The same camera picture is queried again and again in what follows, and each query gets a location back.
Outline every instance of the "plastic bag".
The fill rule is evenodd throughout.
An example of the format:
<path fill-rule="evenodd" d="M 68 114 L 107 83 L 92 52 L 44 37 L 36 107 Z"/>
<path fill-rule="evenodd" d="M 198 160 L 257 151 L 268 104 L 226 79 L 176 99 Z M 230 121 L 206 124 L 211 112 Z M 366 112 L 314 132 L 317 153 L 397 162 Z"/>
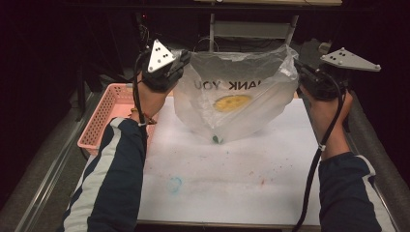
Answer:
<path fill-rule="evenodd" d="M 248 136 L 283 112 L 298 87 L 287 45 L 264 53 L 192 53 L 174 89 L 178 118 L 217 143 Z"/>

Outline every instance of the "stain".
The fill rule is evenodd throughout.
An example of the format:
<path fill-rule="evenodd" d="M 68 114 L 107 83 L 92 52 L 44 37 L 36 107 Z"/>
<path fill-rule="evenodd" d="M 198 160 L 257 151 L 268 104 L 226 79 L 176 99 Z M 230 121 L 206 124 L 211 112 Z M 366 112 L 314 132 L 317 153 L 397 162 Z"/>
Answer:
<path fill-rule="evenodd" d="M 175 194 L 175 193 L 178 193 L 178 191 L 180 190 L 181 185 L 182 185 L 181 178 L 172 177 L 171 179 L 169 179 L 166 188 L 168 189 L 168 191 Z"/>

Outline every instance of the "navy blue sleeve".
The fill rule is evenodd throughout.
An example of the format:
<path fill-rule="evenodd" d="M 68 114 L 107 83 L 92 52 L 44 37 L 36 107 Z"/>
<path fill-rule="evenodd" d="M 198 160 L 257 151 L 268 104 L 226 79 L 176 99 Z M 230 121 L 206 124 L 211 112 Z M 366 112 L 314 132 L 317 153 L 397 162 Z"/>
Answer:
<path fill-rule="evenodd" d="M 322 231 L 395 231 L 373 188 L 375 171 L 363 156 L 345 153 L 321 161 Z"/>
<path fill-rule="evenodd" d="M 141 130 L 131 119 L 115 118 L 107 125 L 59 231 L 133 231 L 145 162 Z"/>

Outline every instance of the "pink basket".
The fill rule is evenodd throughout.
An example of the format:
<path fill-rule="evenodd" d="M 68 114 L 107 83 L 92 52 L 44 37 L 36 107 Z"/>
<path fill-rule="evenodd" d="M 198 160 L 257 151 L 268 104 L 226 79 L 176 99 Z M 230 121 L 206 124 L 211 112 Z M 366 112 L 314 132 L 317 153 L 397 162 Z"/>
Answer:
<path fill-rule="evenodd" d="M 79 137 L 78 147 L 84 148 L 93 156 L 99 152 L 105 126 L 115 117 L 128 118 L 134 108 L 132 84 L 110 84 L 105 90 L 87 127 Z M 148 144 L 154 132 L 153 125 L 147 127 Z"/>

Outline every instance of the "white table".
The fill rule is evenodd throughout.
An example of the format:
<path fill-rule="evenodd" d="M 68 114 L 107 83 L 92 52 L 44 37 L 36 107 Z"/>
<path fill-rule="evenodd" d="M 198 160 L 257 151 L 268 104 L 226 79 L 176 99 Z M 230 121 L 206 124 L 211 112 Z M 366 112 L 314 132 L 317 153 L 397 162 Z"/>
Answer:
<path fill-rule="evenodd" d="M 150 223 L 290 228 L 301 213 L 317 143 L 302 100 L 264 130 L 226 144 L 192 134 L 160 112 L 144 169 L 138 220 Z M 317 176 L 305 225 L 318 228 Z"/>

